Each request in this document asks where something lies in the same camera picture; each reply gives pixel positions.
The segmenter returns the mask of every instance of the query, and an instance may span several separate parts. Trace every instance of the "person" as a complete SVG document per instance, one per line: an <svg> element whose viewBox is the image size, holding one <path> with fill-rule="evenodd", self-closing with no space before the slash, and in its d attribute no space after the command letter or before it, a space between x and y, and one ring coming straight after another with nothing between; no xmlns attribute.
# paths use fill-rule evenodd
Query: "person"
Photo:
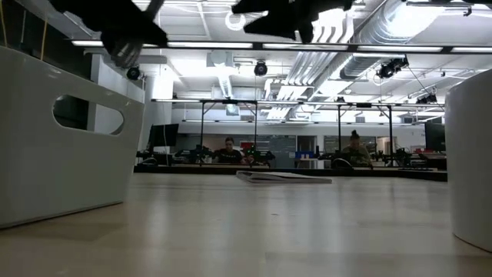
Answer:
<svg viewBox="0 0 492 277"><path fill-rule="evenodd" d="M218 151L215 161L218 163L244 163L243 155L234 149L233 138L228 137L225 139L225 148Z"/></svg>
<svg viewBox="0 0 492 277"><path fill-rule="evenodd" d="M366 147L361 144L361 137L357 131L352 131L351 143L342 150L342 154L347 155L348 162L352 166L369 166L371 165L371 157Z"/></svg>

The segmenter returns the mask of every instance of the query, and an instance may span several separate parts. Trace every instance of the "ceiling light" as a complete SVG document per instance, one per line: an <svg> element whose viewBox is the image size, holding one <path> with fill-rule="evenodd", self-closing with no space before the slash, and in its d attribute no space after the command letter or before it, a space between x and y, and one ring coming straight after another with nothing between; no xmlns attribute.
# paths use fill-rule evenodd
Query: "ceiling light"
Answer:
<svg viewBox="0 0 492 277"><path fill-rule="evenodd" d="M405 58L405 54L387 54L387 53L354 53L356 58Z"/></svg>
<svg viewBox="0 0 492 277"><path fill-rule="evenodd" d="M74 46L81 46L81 47L103 47L103 44L101 41L97 40L86 40L86 41L71 41L71 43ZM146 48L156 48L156 45L149 45L149 44L144 44L144 47Z"/></svg>
<svg viewBox="0 0 492 277"><path fill-rule="evenodd" d="M197 99L152 99L153 102L172 102L172 103L198 103Z"/></svg>
<svg viewBox="0 0 492 277"><path fill-rule="evenodd" d="M361 45L358 51L381 51L381 52L440 52L443 48L437 46L393 46L393 45Z"/></svg>
<svg viewBox="0 0 492 277"><path fill-rule="evenodd" d="M274 123L274 124L280 124L282 122L279 122L279 121L259 121L257 123Z"/></svg>
<svg viewBox="0 0 492 277"><path fill-rule="evenodd" d="M279 105L296 105L302 102L297 101L258 101L258 104L279 104Z"/></svg>
<svg viewBox="0 0 492 277"><path fill-rule="evenodd" d="M492 47L454 47L451 52L463 53L491 53Z"/></svg>
<svg viewBox="0 0 492 277"><path fill-rule="evenodd" d="M253 48L252 43L245 42L168 42L170 48Z"/></svg>
<svg viewBox="0 0 492 277"><path fill-rule="evenodd" d="M74 46L84 46L84 47L102 47L101 41L72 41Z"/></svg>
<svg viewBox="0 0 492 277"><path fill-rule="evenodd" d="M199 119L183 119L183 122L200 122L201 123L201 120ZM215 120L204 120L203 122L215 122Z"/></svg>
<svg viewBox="0 0 492 277"><path fill-rule="evenodd" d="M285 124L314 124L314 122L285 122Z"/></svg>
<svg viewBox="0 0 492 277"><path fill-rule="evenodd" d="M219 120L220 123L252 123L248 120Z"/></svg>
<svg viewBox="0 0 492 277"><path fill-rule="evenodd" d="M341 103L333 102L305 102L305 105L341 105Z"/></svg>
<svg viewBox="0 0 492 277"><path fill-rule="evenodd" d="M301 43L264 43L263 49L289 49L289 50L318 50L318 51L345 51L346 45L323 45L323 44L301 44Z"/></svg>
<svg viewBox="0 0 492 277"><path fill-rule="evenodd" d="M229 11L225 16L225 25L232 31L241 31L246 24L246 17L244 15L234 15L239 17L238 22L231 22L232 11Z"/></svg>

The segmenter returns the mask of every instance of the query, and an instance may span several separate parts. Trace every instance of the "computer monitor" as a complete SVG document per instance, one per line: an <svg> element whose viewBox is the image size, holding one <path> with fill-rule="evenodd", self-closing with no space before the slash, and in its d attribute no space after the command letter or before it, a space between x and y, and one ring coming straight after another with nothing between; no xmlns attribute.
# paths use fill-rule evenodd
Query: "computer monitor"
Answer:
<svg viewBox="0 0 492 277"><path fill-rule="evenodd" d="M179 124L153 125L148 136L148 150L158 146L176 146Z"/></svg>
<svg viewBox="0 0 492 277"><path fill-rule="evenodd" d="M446 133L443 124L425 123L425 148L436 152L446 151Z"/></svg>

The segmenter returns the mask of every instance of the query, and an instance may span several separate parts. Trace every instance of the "metal frame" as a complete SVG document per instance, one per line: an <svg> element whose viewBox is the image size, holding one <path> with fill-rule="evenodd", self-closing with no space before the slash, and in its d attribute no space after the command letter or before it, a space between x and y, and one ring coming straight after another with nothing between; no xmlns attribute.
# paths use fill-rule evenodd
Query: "metal frame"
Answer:
<svg viewBox="0 0 492 277"><path fill-rule="evenodd" d="M153 102L159 102L157 99L152 99ZM258 101L257 100L234 100L234 99L202 99L198 100L201 103L201 134L200 134L200 144L203 147L203 134L204 134L204 116L207 114L208 111L211 110L211 107L205 110L205 104L206 103L213 103L212 107L217 104L217 103L222 103L224 105L227 104L233 104L233 105L238 105L238 104L252 104L255 105L255 110L253 110L246 105L251 112L254 113L254 146L256 147L257 143L257 137L258 137ZM305 104L308 102L299 102L298 104L292 104L292 105L299 105L299 104ZM400 103L343 103L343 102L327 102L326 105L336 105L337 106L337 113L338 113L338 119L337 119L337 125L338 125L338 149L341 152L342 151L342 145L341 145L341 117L343 114L341 113L341 107L342 106L356 106L359 108L371 108L372 106L375 106L379 111L383 112L389 119L389 129L390 129L390 167L393 167L393 161L394 161L394 139L393 139L393 108L394 107L442 107L441 105L434 105L434 104L400 104ZM386 107L388 109L388 113L384 112L381 107ZM202 155L200 154L200 166L202 164Z"/></svg>
<svg viewBox="0 0 492 277"><path fill-rule="evenodd" d="M102 48L95 40L72 40L76 46ZM311 43L299 42L213 42L213 41L173 41L167 47L144 45L146 49L187 49L187 50L251 50L273 52L343 52L343 53L384 53L384 54L422 54L422 55L492 55L492 47L487 45L368 45L349 43Z"/></svg>
<svg viewBox="0 0 492 277"><path fill-rule="evenodd" d="M252 100L234 100L234 99L202 99L200 100L200 103L201 103L201 131L200 131L200 146L201 146L201 152L200 152L200 157L199 157L199 164L200 164L200 167L202 165L202 161L201 159L203 158L203 128L204 128L204 117L205 115L207 114L208 111L210 111L214 106L215 104L217 103L222 103L224 105L229 105L229 104L232 104L232 105L238 105L238 104L244 104L247 108L249 108L249 110L251 112L253 112L251 110L251 108L246 105L246 104L252 104L255 106L255 109L254 109L254 147L256 149L256 138L258 136L258 117L257 117L257 114L258 114L258 101L252 101ZM206 111L205 111L205 104L206 103L213 103L212 106L210 108L208 108Z"/></svg>

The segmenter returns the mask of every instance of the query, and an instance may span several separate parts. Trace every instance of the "security camera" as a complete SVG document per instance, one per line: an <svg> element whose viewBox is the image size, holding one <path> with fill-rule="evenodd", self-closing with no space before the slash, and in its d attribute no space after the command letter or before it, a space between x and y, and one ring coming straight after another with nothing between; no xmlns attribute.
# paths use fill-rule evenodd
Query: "security camera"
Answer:
<svg viewBox="0 0 492 277"><path fill-rule="evenodd" d="M265 76L268 72L268 67L263 61L258 61L254 67L254 74L258 77Z"/></svg>
<svg viewBox="0 0 492 277"><path fill-rule="evenodd" d="M144 77L144 74L143 74L143 72L140 71L138 66L135 66L135 67L130 68L126 72L126 77L132 81L138 81Z"/></svg>

